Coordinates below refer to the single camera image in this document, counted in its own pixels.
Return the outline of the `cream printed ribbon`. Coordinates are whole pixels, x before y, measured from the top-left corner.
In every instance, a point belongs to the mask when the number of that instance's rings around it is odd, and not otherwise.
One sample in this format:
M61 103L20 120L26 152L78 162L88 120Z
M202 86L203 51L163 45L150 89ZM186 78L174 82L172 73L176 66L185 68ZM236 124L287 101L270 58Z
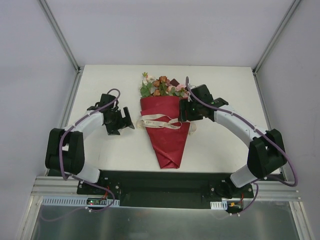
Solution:
M138 129L166 129L174 132L182 131L184 124L188 124L186 128L187 135L192 135L197 126L190 121L182 122L178 118L171 118L165 114L146 114L139 117L135 122Z

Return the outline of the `small pink rose stem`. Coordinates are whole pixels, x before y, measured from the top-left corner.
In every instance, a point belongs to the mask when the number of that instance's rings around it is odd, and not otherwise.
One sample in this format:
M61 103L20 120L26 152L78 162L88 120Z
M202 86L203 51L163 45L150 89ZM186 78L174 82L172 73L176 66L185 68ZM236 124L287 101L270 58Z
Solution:
M181 99L187 99L189 97L189 91L184 84L178 84L177 86L170 85L166 93L169 96L179 97Z

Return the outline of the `dark red wrapping cloth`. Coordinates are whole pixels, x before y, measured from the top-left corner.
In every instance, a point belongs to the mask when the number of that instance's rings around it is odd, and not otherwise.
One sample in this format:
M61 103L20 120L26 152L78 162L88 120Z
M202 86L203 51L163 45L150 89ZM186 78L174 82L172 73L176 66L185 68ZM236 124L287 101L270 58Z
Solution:
M180 83L170 80L170 85ZM164 114L171 118L179 118L179 101L185 98L177 96L150 96L140 99L140 115ZM152 148L161 169L178 169L181 166L183 153L187 141L188 123L184 123L178 132L170 129L146 128Z

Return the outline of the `white rose stem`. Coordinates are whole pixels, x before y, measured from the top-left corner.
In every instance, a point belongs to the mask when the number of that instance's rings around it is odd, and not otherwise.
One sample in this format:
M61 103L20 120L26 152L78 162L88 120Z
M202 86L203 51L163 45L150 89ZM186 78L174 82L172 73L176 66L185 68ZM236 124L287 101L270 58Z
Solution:
M141 98L151 97L153 95L156 90L154 86L156 80L154 76L149 75L147 72L142 73L141 86L139 88Z

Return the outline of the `orange brown rose stem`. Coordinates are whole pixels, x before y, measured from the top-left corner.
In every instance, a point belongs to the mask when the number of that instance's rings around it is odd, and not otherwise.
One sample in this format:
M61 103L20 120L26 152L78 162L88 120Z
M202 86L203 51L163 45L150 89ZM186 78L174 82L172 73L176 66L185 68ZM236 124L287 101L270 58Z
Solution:
M160 76L153 82L153 97L163 97L169 95L170 80L166 76Z

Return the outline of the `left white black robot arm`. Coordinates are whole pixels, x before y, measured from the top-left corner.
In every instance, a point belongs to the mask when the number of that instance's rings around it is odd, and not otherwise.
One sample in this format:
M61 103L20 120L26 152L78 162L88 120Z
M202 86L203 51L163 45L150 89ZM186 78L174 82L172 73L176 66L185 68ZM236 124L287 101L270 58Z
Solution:
M109 136L119 136L124 128L135 128L128 107L120 110L118 104L117 96L103 93L100 101L87 108L75 123L65 128L53 128L48 137L46 168L59 171L65 179L75 176L87 181L90 191L102 194L106 183L100 179L101 171L86 163L84 141L102 126Z

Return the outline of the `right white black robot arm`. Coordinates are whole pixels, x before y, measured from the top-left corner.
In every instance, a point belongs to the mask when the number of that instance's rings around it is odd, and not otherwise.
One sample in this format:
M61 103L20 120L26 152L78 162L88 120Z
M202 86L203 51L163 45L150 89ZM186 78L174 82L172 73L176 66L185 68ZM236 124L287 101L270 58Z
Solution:
M236 113L223 98L213 98L205 84L191 89L189 99L179 101L179 121L193 122L208 118L237 136L247 147L246 164L215 186L222 198L231 199L245 186L263 179L287 163L281 133L254 126Z

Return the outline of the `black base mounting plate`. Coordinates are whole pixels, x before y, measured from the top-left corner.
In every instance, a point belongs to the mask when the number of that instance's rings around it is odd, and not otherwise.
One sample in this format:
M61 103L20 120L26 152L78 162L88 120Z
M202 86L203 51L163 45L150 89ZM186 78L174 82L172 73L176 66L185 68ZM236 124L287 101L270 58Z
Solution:
M122 207L209 209L222 199L251 199L253 188L231 185L228 173L103 170L97 185L79 183L77 194L102 196L111 192Z

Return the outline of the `aluminium front rail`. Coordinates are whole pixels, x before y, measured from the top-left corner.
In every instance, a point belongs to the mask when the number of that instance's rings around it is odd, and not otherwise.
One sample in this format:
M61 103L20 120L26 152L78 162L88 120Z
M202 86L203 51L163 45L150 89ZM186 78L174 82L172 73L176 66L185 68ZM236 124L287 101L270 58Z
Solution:
M299 190L278 181L258 181L258 201L301 202ZM38 176L31 190L32 196L76 197L78 181L63 180L58 176Z

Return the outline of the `left aluminium frame post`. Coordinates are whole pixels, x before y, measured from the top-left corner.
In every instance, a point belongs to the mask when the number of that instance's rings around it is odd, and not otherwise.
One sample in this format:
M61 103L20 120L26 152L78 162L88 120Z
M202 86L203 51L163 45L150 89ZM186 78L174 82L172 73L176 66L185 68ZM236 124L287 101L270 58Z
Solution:
M50 25L50 27L53 30L53 33L55 34L60 46L62 47L62 50L64 51L65 55L67 56L69 62L71 63L74 70L79 73L81 70L81 66L78 64L60 26L58 21L56 20L53 11L51 10L51 7L49 6L49 3L47 0L37 0L40 8L42 9L45 17L47 18L47 21Z

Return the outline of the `aluminium frame post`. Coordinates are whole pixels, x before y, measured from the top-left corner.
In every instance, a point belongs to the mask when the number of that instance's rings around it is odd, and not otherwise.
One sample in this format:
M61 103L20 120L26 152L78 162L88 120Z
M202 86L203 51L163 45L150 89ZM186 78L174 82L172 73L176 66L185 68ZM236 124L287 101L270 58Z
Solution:
M282 33L286 29L287 25L291 21L292 17L298 10L300 4L302 3L302 0L293 0L291 4L289 5L287 11L285 12L283 18L281 19L278 27L276 28L275 32L273 33L271 39L269 40L266 48L264 49L262 55L260 56L257 64L255 67L252 69L252 73L254 76L257 75L259 70L262 68L264 62L267 60L268 56L271 54L271 51L275 47L276 43L280 39Z
M37 0L40 8L42 9L45 17L47 18L47 21L50 25L50 27L53 30L53 33L55 34L60 46L62 47L62 50L64 51L65 55L67 56L69 62L71 63L74 70L79 73L81 70L81 66L78 64L60 26L58 21L56 20L53 11L51 10L51 7L49 6L49 3L47 0Z

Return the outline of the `right aluminium frame post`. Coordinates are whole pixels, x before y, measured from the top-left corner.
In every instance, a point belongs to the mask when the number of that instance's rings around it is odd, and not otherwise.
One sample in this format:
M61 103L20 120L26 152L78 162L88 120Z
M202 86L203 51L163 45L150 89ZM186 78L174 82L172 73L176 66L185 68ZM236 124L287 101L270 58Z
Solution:
M252 73L254 76L257 75L259 70L262 68L264 62L267 60L268 56L271 54L271 51L275 47L276 43L280 39L282 33L286 29L287 25L291 21L292 17L298 10L300 4L302 3L302 0L293 0L291 4L289 5L287 11L285 12L283 18L281 19L278 27L276 28L275 32L273 33L271 39L269 40L266 48L264 49L262 55L260 56L257 64L255 67L252 69Z

